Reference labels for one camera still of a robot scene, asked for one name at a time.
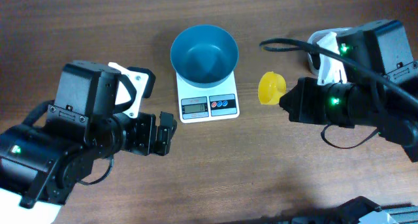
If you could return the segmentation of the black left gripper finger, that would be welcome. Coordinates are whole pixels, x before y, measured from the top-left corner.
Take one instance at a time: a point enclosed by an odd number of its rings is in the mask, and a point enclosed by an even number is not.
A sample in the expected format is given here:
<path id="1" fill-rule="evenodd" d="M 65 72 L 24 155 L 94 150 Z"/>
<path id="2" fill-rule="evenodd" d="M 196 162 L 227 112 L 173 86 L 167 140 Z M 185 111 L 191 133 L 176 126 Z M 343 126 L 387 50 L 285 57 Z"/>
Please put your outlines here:
<path id="1" fill-rule="evenodd" d="M 177 130 L 177 121 L 174 115 L 168 112 L 161 112 L 159 115 L 160 125 L 158 126 L 158 135 L 162 135 L 164 130 L 170 131 L 170 136 L 173 136 Z"/>
<path id="2" fill-rule="evenodd" d="M 157 128 L 157 138 L 153 147 L 156 155 L 165 156 L 170 151 L 170 128 L 159 126 Z"/>

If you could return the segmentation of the yellow plastic scoop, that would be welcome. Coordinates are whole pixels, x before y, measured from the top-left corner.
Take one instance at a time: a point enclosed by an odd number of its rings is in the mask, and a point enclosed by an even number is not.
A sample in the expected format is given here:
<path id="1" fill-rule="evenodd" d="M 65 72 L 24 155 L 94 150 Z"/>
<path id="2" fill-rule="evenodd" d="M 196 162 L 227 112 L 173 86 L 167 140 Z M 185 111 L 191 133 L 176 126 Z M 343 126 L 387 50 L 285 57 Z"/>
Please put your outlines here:
<path id="1" fill-rule="evenodd" d="M 284 77 L 275 72 L 266 72 L 260 79 L 258 86 L 259 102 L 263 105 L 279 104 L 281 97 L 286 94 Z"/>

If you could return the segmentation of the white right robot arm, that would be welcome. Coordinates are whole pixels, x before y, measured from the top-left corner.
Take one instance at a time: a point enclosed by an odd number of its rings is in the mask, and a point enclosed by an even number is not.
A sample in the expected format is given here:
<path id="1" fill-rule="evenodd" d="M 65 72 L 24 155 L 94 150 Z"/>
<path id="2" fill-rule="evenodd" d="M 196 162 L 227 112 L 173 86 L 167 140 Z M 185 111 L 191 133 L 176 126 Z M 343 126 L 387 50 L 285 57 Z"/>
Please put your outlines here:
<path id="1" fill-rule="evenodd" d="M 317 78 L 299 78 L 279 106 L 289 120 L 314 125 L 374 127 L 373 135 L 398 144 L 417 162 L 417 60 L 398 20 L 333 29 L 319 40 L 274 39 L 303 50 Z"/>

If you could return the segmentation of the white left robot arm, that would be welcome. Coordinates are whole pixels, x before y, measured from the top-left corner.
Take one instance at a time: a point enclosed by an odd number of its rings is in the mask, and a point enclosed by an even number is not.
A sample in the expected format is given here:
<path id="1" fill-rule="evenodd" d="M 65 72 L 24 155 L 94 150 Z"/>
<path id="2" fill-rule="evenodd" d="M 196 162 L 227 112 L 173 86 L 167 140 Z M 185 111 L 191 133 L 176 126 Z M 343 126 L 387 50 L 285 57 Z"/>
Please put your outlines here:
<path id="1" fill-rule="evenodd" d="M 1 134 L 1 222 L 52 223 L 98 159 L 120 152 L 164 156 L 174 116 L 140 111 L 155 83 L 149 69 L 75 60 L 55 99 Z"/>

